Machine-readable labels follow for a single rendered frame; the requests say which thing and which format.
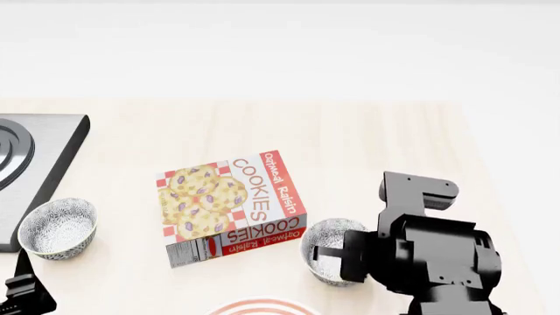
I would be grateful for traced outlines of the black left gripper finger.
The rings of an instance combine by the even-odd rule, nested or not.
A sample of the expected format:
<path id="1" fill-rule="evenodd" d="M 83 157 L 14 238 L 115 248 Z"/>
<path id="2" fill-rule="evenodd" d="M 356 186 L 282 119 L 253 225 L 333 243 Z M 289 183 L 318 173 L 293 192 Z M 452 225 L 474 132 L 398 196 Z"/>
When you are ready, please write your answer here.
<path id="1" fill-rule="evenodd" d="M 35 272 L 27 251 L 19 251 L 14 278 L 17 282 L 33 283 L 36 280 Z"/>

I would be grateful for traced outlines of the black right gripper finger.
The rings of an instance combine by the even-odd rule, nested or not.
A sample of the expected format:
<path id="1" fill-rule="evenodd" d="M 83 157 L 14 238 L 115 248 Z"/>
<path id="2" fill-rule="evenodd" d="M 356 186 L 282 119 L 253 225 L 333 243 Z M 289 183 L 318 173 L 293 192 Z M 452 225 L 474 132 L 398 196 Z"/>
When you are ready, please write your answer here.
<path id="1" fill-rule="evenodd" d="M 344 234 L 340 277 L 352 283 L 364 283 L 368 276 L 370 233 L 347 230 Z"/>
<path id="2" fill-rule="evenodd" d="M 318 260 L 320 256 L 331 256 L 343 259 L 346 251 L 343 248 L 329 248 L 324 246 L 314 246 L 312 251 L 312 259 Z"/>

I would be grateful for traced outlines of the black white patterned bowl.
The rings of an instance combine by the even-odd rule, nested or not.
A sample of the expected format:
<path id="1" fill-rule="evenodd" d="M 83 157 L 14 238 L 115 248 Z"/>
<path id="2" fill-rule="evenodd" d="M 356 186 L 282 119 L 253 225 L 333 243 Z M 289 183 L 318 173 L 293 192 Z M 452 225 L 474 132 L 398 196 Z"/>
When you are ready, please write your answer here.
<path id="1" fill-rule="evenodd" d="M 356 220 L 331 218 L 316 222 L 308 227 L 302 235 L 300 255 L 307 269 L 322 283 L 342 288 L 356 285 L 356 283 L 343 280 L 340 277 L 342 262 L 340 258 L 320 256 L 317 260 L 313 259 L 315 246 L 343 249 L 344 233 L 347 230 L 369 231 L 367 227 Z"/>
<path id="2" fill-rule="evenodd" d="M 42 259 L 61 261 L 81 254 L 95 238 L 98 214 L 89 201 L 48 201 L 24 217 L 17 231 L 22 249 Z"/>

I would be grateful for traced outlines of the oatmeal raisin cookies box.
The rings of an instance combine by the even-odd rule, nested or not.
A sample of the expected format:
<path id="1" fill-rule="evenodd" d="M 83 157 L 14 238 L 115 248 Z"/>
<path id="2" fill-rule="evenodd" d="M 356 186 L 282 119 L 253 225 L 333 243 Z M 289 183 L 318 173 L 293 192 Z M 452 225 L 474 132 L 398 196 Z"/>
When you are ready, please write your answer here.
<path id="1" fill-rule="evenodd" d="M 156 177 L 171 267 L 301 238 L 307 213 L 279 151 Z"/>

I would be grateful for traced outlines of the black round stove burner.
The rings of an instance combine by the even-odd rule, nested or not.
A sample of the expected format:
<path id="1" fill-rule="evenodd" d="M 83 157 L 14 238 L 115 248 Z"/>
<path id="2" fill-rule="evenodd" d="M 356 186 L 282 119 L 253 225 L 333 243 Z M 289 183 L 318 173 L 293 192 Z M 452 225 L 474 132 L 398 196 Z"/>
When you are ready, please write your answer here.
<path id="1" fill-rule="evenodd" d="M 34 139 L 23 125 L 0 118 L 0 191 L 24 172 L 34 151 Z"/>

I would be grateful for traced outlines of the grey flat stove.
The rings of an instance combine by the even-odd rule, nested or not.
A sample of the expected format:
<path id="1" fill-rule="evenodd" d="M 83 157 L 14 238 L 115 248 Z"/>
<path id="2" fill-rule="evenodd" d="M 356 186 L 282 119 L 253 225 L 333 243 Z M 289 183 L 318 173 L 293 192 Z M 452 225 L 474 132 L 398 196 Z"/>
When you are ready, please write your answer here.
<path id="1" fill-rule="evenodd" d="M 0 114 L 31 133 L 35 151 L 24 172 L 0 191 L 0 253 L 21 249 L 24 217 L 53 196 L 90 130 L 87 115 Z"/>

